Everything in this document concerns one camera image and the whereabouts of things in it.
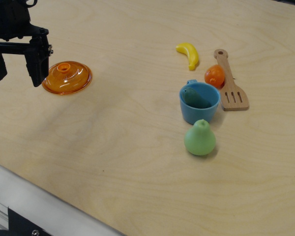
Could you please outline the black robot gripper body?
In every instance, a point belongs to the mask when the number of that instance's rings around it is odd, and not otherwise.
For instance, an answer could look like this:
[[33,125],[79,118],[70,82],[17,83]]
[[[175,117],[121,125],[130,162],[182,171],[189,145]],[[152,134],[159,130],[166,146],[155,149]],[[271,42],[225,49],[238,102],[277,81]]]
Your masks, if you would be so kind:
[[0,53],[25,55],[37,50],[49,54],[45,28],[30,23],[29,9],[36,0],[0,0]]

